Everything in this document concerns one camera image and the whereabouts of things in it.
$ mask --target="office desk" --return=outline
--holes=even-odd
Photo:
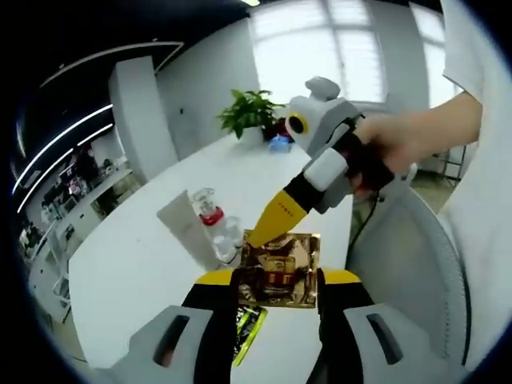
[[[54,262],[48,242],[45,242],[46,236],[51,230],[54,230],[60,243],[65,243],[66,229],[72,226],[80,240],[86,239],[102,220],[91,204],[106,190],[131,173],[132,170],[118,170],[109,175],[99,186],[80,200],[62,220],[53,222],[42,240],[36,245],[34,254],[30,258],[29,289],[41,307],[56,322],[64,320],[70,306],[59,300],[52,292],[52,288],[60,276],[60,271],[57,263]]]
[[[180,305],[205,271],[187,254],[156,213],[184,189],[215,189],[226,214],[253,228],[269,200],[308,161],[265,147],[245,149],[229,136],[164,171],[108,216],[70,260],[73,317],[86,360],[109,367],[128,351],[130,336],[171,304]],[[320,266],[343,268],[352,198],[295,231],[321,234]],[[321,349],[316,309],[269,308],[236,383],[306,382]]]

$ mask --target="white column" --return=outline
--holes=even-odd
[[[189,48],[158,73],[157,84],[179,154],[186,157],[224,137],[215,116],[233,104],[230,90],[260,89],[249,19]]]
[[[368,0],[386,71],[388,112],[429,108],[423,40],[408,6]]]
[[[140,181],[148,182],[178,162],[151,56],[118,62],[109,91],[126,157]]]

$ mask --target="person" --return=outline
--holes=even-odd
[[[368,117],[355,134],[378,146],[396,173],[432,154],[477,143],[466,173],[438,215],[466,271],[471,304],[466,368],[473,370],[512,314],[512,79],[465,7],[455,0],[441,3],[444,76],[463,92],[430,110]],[[360,180],[354,183],[360,194]]]
[[[82,147],[77,150],[74,153],[73,160],[77,175],[86,182],[89,190],[94,189],[96,187],[95,183],[98,181],[99,171],[96,161],[89,154],[87,148]]]
[[[37,228],[34,225],[33,222],[30,222],[29,227],[26,232],[26,236],[28,237],[28,240],[29,240],[29,247],[32,247],[32,246],[35,246],[41,240],[42,233],[39,230],[39,228]]]
[[[50,208],[45,202],[41,203],[41,222],[46,229],[48,229],[54,220],[54,216],[51,213]]]

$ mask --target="black cable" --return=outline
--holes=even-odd
[[[377,193],[376,196],[374,196],[374,204],[372,205],[371,209],[370,209],[370,212],[368,213],[368,216],[366,216],[366,219],[364,221],[364,223],[359,227],[359,230],[358,232],[355,234],[354,238],[352,239],[352,241],[350,242],[349,244],[349,249],[347,251],[348,254],[350,254],[352,252],[352,249],[354,248],[354,244],[355,242],[358,240],[359,238],[359,235],[361,234],[362,230],[365,229],[366,227],[366,224],[368,224],[368,221],[371,219],[371,217],[373,216],[374,212],[375,212],[375,208],[377,207],[377,203],[381,200],[379,194]]]
[[[85,364],[87,364],[87,361],[84,360],[83,358],[76,358],[75,356],[71,355],[72,358],[74,358],[75,360],[78,360],[79,362],[84,362]]]

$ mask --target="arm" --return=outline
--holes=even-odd
[[[384,163],[401,173],[413,162],[478,140],[481,118],[480,102],[462,92],[431,110],[362,119],[354,133],[377,145]]]

